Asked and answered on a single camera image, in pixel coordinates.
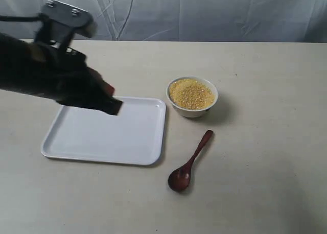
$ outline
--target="brown spoon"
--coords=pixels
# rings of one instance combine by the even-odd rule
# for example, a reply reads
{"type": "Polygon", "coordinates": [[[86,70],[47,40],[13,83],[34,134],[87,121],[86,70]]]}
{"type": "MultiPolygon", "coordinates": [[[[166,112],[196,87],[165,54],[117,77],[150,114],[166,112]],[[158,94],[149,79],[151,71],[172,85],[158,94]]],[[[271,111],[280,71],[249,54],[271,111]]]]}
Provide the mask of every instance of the brown spoon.
{"type": "Polygon", "coordinates": [[[169,175],[168,185],[173,191],[182,192],[189,186],[193,162],[213,134],[211,130],[206,131],[190,160],[169,175]]]}

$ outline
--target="white bowl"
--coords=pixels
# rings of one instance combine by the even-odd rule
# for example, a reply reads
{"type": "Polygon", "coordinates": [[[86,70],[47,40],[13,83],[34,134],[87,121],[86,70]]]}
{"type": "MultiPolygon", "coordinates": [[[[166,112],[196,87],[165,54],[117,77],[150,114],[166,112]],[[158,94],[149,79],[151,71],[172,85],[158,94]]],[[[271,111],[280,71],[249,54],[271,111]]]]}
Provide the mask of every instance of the white bowl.
{"type": "Polygon", "coordinates": [[[216,102],[218,101],[218,90],[217,88],[211,83],[209,82],[208,80],[205,80],[203,78],[199,78],[199,77],[193,77],[193,76],[188,76],[188,77],[179,77],[179,78],[176,78],[174,79],[173,81],[171,81],[168,86],[167,86],[167,89],[166,89],[166,95],[167,95],[167,98],[169,100],[169,102],[173,105],[173,107],[175,108],[175,110],[182,116],[186,117],[186,118],[198,118],[204,114],[206,114],[211,107],[213,107],[216,102]],[[187,79],[187,78],[190,78],[190,79],[195,79],[197,80],[198,82],[201,82],[203,83],[205,86],[207,86],[211,92],[213,93],[213,95],[215,96],[215,100],[214,102],[211,104],[211,106],[205,108],[205,109],[202,109],[202,110],[188,110],[188,109],[184,109],[182,107],[179,107],[178,105],[176,105],[171,99],[170,99],[170,96],[169,96],[169,87],[170,85],[173,83],[173,82],[176,82],[180,79],[187,79]]]}

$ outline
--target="white table surface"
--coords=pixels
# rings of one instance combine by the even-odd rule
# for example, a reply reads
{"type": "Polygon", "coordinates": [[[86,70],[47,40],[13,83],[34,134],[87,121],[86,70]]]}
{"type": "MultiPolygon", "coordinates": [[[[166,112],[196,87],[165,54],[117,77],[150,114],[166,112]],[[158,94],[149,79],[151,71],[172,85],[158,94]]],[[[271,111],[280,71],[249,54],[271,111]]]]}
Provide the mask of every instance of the white table surface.
{"type": "Polygon", "coordinates": [[[166,102],[153,167],[50,160],[40,153],[59,109],[0,91],[0,233],[326,233],[327,44],[75,41],[122,96],[166,102]],[[212,81],[207,117],[180,117],[174,78],[212,81]],[[167,177],[206,129],[215,138],[179,195],[167,177]]]}

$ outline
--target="white plastic tray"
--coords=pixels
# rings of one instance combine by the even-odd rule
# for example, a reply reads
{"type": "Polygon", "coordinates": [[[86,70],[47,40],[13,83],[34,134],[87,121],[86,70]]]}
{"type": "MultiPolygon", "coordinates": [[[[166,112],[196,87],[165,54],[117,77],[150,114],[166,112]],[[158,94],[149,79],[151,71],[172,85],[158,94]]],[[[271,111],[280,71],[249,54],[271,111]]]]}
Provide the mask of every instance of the white plastic tray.
{"type": "Polygon", "coordinates": [[[158,99],[117,97],[119,115],[63,106],[41,152],[50,158],[150,165],[161,153],[166,105],[158,99]]]}

